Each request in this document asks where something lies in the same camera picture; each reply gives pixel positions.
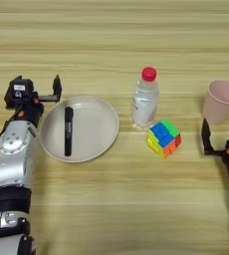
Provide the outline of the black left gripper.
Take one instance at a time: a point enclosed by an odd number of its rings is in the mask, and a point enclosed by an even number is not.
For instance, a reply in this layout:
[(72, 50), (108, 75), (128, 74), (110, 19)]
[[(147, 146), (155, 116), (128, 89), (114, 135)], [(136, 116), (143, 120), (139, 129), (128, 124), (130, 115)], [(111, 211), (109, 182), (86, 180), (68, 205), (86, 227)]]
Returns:
[[(16, 77), (13, 81), (21, 81), (22, 76)], [(58, 102), (62, 94), (62, 85), (59, 76), (56, 76), (53, 82), (53, 96)], [(17, 121), (26, 121), (38, 126), (40, 118), (44, 112), (44, 103), (50, 103), (54, 100), (53, 96), (34, 96), (31, 100), (25, 103), (16, 115)]]

